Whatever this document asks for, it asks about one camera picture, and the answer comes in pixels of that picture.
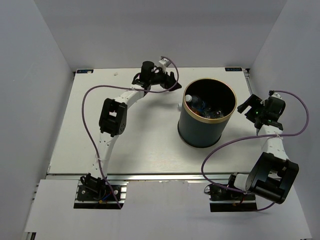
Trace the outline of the aluminium front rail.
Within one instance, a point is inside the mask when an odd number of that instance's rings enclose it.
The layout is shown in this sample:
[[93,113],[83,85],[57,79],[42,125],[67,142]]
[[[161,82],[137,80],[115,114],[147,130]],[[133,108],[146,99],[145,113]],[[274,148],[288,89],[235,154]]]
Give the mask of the aluminium front rail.
[[[84,174],[48,174],[46,180],[79,180]],[[214,173],[206,176],[213,182],[227,181],[231,173]],[[110,174],[109,181],[205,181],[202,174]]]

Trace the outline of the orange plastic bottle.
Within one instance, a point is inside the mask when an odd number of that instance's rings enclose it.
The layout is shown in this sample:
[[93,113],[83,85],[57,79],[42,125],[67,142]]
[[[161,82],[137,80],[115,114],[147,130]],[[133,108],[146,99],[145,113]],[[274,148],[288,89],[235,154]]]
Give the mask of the orange plastic bottle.
[[200,113],[197,109],[192,108],[191,111],[192,111],[194,114],[196,114],[197,116],[201,116],[201,113]]

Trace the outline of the right blue table sticker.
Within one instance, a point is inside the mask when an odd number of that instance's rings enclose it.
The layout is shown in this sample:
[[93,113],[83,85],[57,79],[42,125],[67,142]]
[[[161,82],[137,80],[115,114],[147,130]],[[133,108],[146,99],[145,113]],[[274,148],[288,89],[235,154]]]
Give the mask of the right blue table sticker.
[[243,69],[241,67],[225,67],[226,72],[242,72]]

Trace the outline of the left blue table sticker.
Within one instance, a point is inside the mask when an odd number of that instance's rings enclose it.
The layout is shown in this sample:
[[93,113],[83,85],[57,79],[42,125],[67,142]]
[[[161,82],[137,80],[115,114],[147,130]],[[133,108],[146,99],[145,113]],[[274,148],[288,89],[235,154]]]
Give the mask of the left blue table sticker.
[[76,74],[92,74],[93,72],[93,69],[78,69]]

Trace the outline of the blue table sticker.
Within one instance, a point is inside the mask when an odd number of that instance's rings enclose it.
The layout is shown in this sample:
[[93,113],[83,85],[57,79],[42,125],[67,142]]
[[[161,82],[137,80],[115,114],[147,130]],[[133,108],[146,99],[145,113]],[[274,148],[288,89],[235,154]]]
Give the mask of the blue table sticker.
[[76,74],[92,74],[93,72],[93,69],[78,69]]
[[242,72],[243,69],[241,67],[225,67],[226,72]]

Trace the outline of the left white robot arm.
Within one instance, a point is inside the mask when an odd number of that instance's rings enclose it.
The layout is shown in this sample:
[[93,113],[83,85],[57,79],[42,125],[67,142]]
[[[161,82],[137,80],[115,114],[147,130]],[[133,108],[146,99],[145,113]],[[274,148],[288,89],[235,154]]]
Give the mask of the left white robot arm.
[[[80,181],[94,199],[99,200],[105,196],[106,185],[109,182],[103,167],[108,165],[113,147],[119,135],[126,128],[128,109],[148,93],[161,94],[182,88],[179,83],[178,68],[174,66],[176,73],[167,72],[167,67],[171,64],[173,64],[172,60],[164,56],[161,57],[159,66],[155,66],[152,61],[144,61],[140,72],[133,77],[130,87],[96,85],[88,89],[84,94],[81,103],[82,123],[94,147],[101,177],[94,178],[89,173],[86,176],[82,176]],[[116,98],[106,98],[104,100],[98,120],[100,142],[99,145],[96,145],[85,120],[85,101],[89,93],[98,88],[118,89],[124,92]]]

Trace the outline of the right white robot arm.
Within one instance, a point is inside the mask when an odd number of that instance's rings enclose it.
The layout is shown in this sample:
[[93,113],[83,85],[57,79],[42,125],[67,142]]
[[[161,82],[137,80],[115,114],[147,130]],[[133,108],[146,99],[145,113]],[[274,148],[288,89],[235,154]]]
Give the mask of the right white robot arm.
[[283,140],[283,125],[278,122],[286,103],[275,92],[265,100],[251,95],[237,110],[242,113],[247,107],[246,118],[254,124],[260,139],[261,155],[249,174],[234,173],[225,187],[226,195],[236,200],[245,192],[258,195],[277,204],[282,204],[299,172],[298,164],[290,161]]

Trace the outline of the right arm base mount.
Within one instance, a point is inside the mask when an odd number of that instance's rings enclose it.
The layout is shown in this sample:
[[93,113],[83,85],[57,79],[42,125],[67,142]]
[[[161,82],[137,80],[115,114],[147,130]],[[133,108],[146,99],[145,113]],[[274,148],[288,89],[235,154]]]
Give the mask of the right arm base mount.
[[237,173],[229,176],[227,184],[213,183],[204,188],[203,193],[209,196],[212,213],[255,212],[258,210],[256,196],[243,193],[235,187]]

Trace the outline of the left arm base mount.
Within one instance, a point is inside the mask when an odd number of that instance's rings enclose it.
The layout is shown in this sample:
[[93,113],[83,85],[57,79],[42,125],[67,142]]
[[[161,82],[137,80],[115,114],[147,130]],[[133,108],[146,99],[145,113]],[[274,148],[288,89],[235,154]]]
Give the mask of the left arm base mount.
[[73,208],[87,210],[120,209],[108,185],[105,185],[105,189],[96,193],[83,184],[79,184],[77,187]]

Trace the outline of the dark round bin gold rim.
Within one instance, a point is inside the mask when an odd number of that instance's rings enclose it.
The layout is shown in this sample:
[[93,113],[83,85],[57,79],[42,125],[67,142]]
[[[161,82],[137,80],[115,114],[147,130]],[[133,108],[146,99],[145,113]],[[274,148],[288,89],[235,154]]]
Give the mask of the dark round bin gold rim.
[[[208,119],[194,114],[185,101],[185,95],[199,96],[208,109],[222,110],[224,117]],[[195,148],[208,148],[216,144],[237,106],[234,90],[223,81],[214,78],[200,78],[192,81],[182,95],[182,109],[177,124],[181,139]]]

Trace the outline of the clear bottle white cap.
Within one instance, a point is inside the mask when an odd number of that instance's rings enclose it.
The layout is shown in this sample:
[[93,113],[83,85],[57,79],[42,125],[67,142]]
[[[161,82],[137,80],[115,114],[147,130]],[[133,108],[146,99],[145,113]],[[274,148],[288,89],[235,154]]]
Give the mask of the clear bottle white cap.
[[187,94],[185,95],[184,99],[191,110],[202,112],[207,107],[206,102],[197,95]]

